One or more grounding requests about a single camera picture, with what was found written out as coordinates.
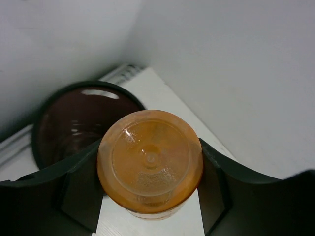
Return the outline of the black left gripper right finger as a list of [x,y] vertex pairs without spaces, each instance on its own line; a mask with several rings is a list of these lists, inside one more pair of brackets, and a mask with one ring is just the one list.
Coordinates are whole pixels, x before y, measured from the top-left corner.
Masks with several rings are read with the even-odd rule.
[[198,196],[207,236],[312,236],[315,172],[286,179],[256,172],[201,141]]

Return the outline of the orange bottle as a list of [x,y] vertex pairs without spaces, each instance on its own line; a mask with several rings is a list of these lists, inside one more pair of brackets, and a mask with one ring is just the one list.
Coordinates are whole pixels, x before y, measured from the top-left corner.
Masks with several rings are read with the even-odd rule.
[[97,153],[97,174],[106,194],[140,219],[175,214],[197,189],[202,147],[180,117],[143,110],[114,123]]

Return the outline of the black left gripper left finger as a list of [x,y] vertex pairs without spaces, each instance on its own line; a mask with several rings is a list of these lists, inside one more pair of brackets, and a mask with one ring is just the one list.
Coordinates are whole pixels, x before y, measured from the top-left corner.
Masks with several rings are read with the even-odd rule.
[[16,181],[0,183],[2,236],[90,236],[103,190],[96,156],[100,142]]

